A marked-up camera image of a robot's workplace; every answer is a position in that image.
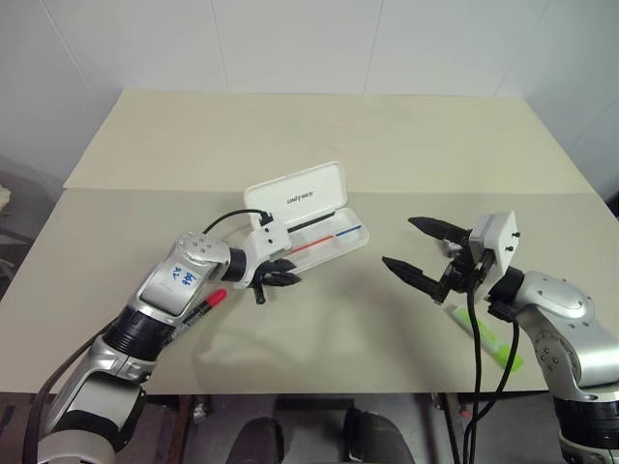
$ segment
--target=beige tabletop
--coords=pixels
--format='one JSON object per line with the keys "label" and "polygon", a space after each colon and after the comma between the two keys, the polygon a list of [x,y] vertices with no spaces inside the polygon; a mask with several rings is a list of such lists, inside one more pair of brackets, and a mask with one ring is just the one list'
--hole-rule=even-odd
{"label": "beige tabletop", "polygon": [[[177,235],[241,201],[240,193],[66,191],[0,304],[0,391],[35,391],[119,312]],[[447,259],[410,216],[470,226],[482,213],[516,210],[514,264],[577,282],[619,334],[619,228],[594,194],[351,193],[349,206],[369,229],[369,245],[304,273],[294,287],[269,289],[264,306],[250,290],[232,293],[163,350],[148,392],[471,391],[470,336],[380,261],[386,254],[440,276]],[[213,233],[234,244],[247,223],[238,217]],[[481,306],[478,313],[510,340],[509,325]],[[526,337],[519,353],[525,364],[508,390],[544,389]],[[501,369],[487,355],[484,363],[483,389],[493,390]]]}
{"label": "beige tabletop", "polygon": [[349,191],[592,192],[522,100],[126,91],[67,188],[239,192],[325,161]]}

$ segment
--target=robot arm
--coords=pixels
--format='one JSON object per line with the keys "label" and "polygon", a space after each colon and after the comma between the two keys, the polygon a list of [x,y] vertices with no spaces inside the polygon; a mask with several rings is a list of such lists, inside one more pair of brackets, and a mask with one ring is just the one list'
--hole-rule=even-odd
{"label": "robot arm", "polygon": [[384,257],[388,268],[439,304],[452,290],[476,289],[488,312],[517,321],[554,396],[565,459],[619,463],[619,342],[596,320],[593,300],[565,279],[510,266],[520,236],[514,213],[484,216],[472,230],[430,217],[409,221],[444,241],[453,260],[439,281]]}
{"label": "robot arm", "polygon": [[39,443],[38,462],[111,464],[145,404],[141,384],[165,343],[192,316],[209,280],[252,287],[290,285],[294,266],[278,260],[291,249],[285,226],[270,220],[250,232],[240,248],[202,234],[184,234],[146,277],[109,328],[96,338],[56,396]]}

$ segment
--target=red marker cap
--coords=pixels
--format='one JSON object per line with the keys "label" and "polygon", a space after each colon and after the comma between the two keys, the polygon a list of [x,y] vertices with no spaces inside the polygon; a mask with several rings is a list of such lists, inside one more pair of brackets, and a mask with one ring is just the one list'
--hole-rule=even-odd
{"label": "red marker cap", "polygon": [[217,306],[219,303],[221,303],[227,295],[228,293],[222,288],[220,288],[219,290],[216,290],[211,295],[206,297],[204,301],[206,302],[208,306],[214,307],[214,306]]}

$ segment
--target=green marker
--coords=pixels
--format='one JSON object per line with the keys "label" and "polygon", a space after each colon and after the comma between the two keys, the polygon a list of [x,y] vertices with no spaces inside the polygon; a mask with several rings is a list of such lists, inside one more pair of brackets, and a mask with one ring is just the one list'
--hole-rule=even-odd
{"label": "green marker", "polygon": [[[469,335],[473,335],[473,328],[471,327],[471,319],[468,317],[468,310],[465,306],[458,306],[451,312],[452,317],[456,322],[467,331]],[[510,356],[510,345],[503,341],[499,335],[494,333],[486,324],[478,320],[480,326],[480,339],[482,346],[486,352],[491,355],[495,361],[503,368],[507,365],[507,358]],[[514,365],[512,365],[512,372],[516,372],[524,364],[524,359],[518,354],[514,358]]]}

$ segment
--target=white tiled wall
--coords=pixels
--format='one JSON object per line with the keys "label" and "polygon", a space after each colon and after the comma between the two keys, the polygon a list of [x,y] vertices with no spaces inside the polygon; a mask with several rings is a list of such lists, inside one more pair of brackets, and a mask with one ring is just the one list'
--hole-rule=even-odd
{"label": "white tiled wall", "polygon": [[608,197],[618,17],[617,0],[2,0],[0,183],[27,172],[55,200],[123,87],[516,95]]}

